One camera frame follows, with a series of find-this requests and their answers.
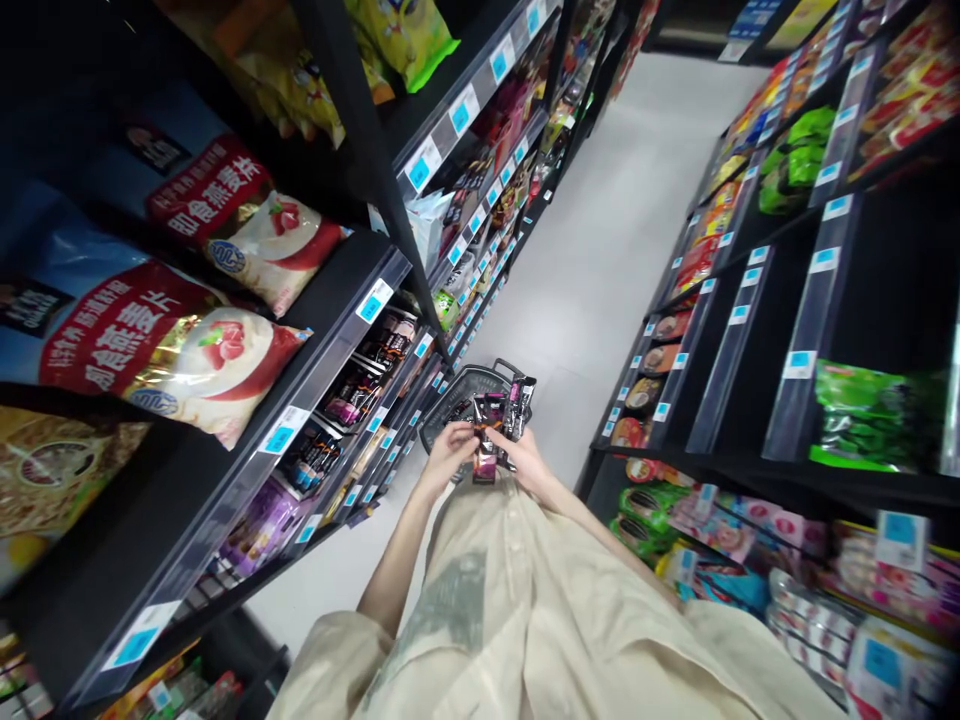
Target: white floor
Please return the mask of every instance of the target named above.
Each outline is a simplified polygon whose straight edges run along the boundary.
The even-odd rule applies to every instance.
[[[531,427],[573,486],[717,136],[767,71],[641,55],[516,262],[466,362],[538,379]],[[426,457],[410,453],[372,518],[247,603],[296,654],[314,620],[353,610]],[[423,552],[407,602],[419,597]]]

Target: yellow package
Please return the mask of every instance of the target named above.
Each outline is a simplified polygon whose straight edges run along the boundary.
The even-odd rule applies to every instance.
[[[317,128],[334,147],[345,131],[293,10],[273,0],[157,0],[170,19],[230,79],[253,109],[265,114],[284,138],[300,131],[308,141]],[[366,62],[364,73],[377,104],[393,90]]]
[[[347,0],[347,10],[411,93],[460,44],[433,0]]]

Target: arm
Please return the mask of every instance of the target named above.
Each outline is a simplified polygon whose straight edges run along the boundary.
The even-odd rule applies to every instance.
[[[430,511],[443,495],[450,478],[473,455],[479,442],[470,423],[451,423],[440,433],[383,557],[363,591],[357,612],[379,624],[392,638],[396,638],[400,628]]]
[[[670,592],[667,586],[660,582],[660,578],[617,540],[610,529],[597,520],[587,506],[550,471],[540,456],[530,428],[524,430],[519,442],[511,442],[493,429],[487,429],[487,436],[495,445],[509,453],[513,464],[517,466],[517,482],[537,498],[541,505],[582,527],[672,607],[677,611],[681,609],[683,604],[680,598]]]

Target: strawberry image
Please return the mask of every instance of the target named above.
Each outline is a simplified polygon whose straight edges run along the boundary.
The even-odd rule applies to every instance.
[[[277,202],[270,208],[270,222],[277,235],[300,227],[300,208],[296,203]]]
[[[199,343],[200,351],[214,370],[220,370],[227,360],[243,355],[243,325],[238,322],[215,322],[210,334]]]

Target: shirt sleeve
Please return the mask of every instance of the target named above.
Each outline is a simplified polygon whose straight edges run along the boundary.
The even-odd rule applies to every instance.
[[[393,639],[364,615],[324,615],[310,630],[267,720],[350,717],[392,648]]]

